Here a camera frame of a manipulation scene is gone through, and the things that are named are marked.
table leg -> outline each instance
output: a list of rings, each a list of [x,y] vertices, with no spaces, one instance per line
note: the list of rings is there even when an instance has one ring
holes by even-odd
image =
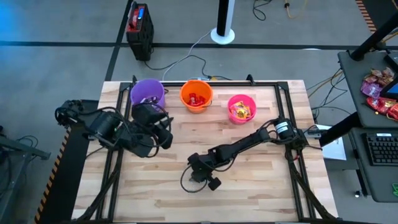
[[[347,134],[351,128],[361,127],[361,122],[357,112],[349,115],[344,120],[340,121],[338,124],[333,125],[325,134],[322,134],[319,139],[321,147],[326,146],[335,139],[338,139],[345,134]]]

white paper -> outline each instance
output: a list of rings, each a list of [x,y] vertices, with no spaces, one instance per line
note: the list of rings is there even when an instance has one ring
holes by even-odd
[[[321,130],[327,130],[331,128],[331,126],[325,126],[320,124],[317,124],[317,127]],[[342,137],[334,140],[326,146],[323,146],[322,153],[323,157],[327,159],[347,160]]]

keyboard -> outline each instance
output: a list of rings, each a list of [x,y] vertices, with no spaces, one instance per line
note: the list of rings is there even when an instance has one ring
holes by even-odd
[[[364,143],[368,148],[371,165],[398,166],[398,134],[385,135],[364,134]]]

black pole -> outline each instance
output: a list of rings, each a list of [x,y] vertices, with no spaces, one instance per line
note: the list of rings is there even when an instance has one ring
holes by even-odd
[[[375,47],[385,36],[393,31],[398,26],[398,12],[396,12],[383,26],[373,33],[361,46],[359,46],[352,54],[351,58],[355,61],[360,61],[363,56]]]
[[[218,4],[217,34],[222,37],[225,36],[228,5],[229,5],[229,0],[220,0],[220,3]]]

white cable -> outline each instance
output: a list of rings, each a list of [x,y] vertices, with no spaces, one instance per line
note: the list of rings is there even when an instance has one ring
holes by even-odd
[[[182,60],[186,59],[189,55],[191,55],[191,52],[192,52],[194,46],[195,46],[196,44],[198,44],[203,38],[207,37],[207,36],[210,34],[210,32],[211,32],[211,30],[210,30],[206,35],[204,35],[203,37],[200,37],[199,40],[198,40],[196,43],[194,43],[194,44],[192,45],[191,49],[189,49],[189,52],[188,52],[187,56],[185,56],[185,57],[181,58],[180,60],[176,61],[172,66],[170,66],[170,67],[163,73],[162,81],[164,81],[164,77],[166,76],[167,72],[168,72],[170,69],[172,69],[172,68],[174,67],[174,65],[180,63]]]

